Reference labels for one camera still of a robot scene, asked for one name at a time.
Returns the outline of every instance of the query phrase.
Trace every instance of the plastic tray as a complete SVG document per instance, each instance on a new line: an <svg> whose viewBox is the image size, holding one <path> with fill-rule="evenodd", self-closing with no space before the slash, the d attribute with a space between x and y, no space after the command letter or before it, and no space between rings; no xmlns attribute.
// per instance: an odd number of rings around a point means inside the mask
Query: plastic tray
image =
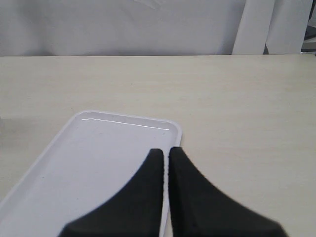
<svg viewBox="0 0 316 237"><path fill-rule="evenodd" d="M151 148L179 146L167 120L84 111L72 117L0 203L0 237L57 237L64 225L103 204ZM160 236L168 213L167 172Z"/></svg>

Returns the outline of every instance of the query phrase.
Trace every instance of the white tray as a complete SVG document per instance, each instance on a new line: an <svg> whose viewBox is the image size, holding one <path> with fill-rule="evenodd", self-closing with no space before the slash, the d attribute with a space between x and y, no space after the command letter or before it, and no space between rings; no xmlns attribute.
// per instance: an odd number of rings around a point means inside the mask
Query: white tray
<svg viewBox="0 0 316 237"><path fill-rule="evenodd" d="M66 223L119 191L151 148L163 150L166 169L169 150L180 140L172 121L97 111L75 115L0 203L0 237L57 237ZM169 208L166 174L160 237Z"/></svg>

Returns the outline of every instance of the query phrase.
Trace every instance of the table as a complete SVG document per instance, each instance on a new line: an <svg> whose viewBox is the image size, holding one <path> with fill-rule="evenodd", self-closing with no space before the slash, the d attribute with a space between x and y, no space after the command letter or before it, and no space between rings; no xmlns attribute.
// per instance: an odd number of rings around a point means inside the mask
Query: table
<svg viewBox="0 0 316 237"><path fill-rule="evenodd" d="M315 56L0 58L0 198L86 109L178 122L213 184L315 236Z"/></svg>

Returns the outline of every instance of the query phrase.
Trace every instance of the wooden table surface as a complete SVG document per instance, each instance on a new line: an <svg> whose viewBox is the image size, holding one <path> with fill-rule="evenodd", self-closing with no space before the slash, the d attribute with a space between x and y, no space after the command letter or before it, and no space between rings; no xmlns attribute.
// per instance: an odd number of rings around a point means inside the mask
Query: wooden table surface
<svg viewBox="0 0 316 237"><path fill-rule="evenodd" d="M178 122L214 185L315 237L315 56L2 57L0 199L86 109Z"/></svg>

